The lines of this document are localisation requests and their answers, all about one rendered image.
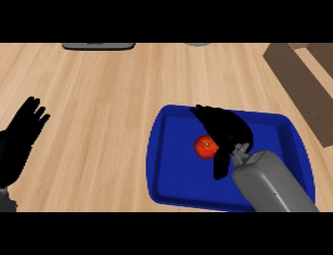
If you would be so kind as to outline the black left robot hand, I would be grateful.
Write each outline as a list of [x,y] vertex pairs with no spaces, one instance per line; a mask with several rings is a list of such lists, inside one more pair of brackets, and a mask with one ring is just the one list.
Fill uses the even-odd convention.
[[0,187],[8,187],[20,178],[35,142],[51,115],[45,113],[41,100],[30,97],[23,104],[8,127],[0,130]]

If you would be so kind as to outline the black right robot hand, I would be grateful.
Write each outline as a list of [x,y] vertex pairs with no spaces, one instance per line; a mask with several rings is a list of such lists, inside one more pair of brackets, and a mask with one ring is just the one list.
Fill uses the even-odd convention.
[[243,118],[222,108],[197,105],[190,111],[218,145],[214,156],[214,179],[221,180],[228,176],[233,152],[245,146],[243,153],[249,153],[253,148],[253,132]]

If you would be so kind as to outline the red tomato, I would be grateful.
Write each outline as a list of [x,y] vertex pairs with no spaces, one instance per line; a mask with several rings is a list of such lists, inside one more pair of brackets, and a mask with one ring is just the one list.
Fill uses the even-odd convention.
[[208,134],[197,138],[194,142],[194,151],[197,156],[203,159],[212,159],[215,157],[218,145]]

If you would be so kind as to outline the blue tray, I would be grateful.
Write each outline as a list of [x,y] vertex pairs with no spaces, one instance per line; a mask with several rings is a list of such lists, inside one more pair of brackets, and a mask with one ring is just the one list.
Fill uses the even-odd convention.
[[[280,156],[308,195],[316,194],[314,173],[299,132],[280,114],[236,113],[253,132],[253,150],[268,149]],[[251,212],[231,178],[214,178],[214,161],[196,154],[196,140],[206,135],[200,121],[187,106],[168,105],[156,118],[149,145],[147,177],[154,202]]]

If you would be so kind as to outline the brown cardboard box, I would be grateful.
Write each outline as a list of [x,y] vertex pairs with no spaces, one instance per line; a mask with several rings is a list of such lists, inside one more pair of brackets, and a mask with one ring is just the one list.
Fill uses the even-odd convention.
[[333,99],[288,43],[271,43],[264,59],[324,147],[333,145]]

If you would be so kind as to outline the dark grey flat appliance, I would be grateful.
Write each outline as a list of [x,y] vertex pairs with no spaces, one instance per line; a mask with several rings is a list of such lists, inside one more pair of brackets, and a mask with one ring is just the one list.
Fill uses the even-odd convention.
[[66,50],[76,51],[123,51],[131,50],[137,43],[63,43]]

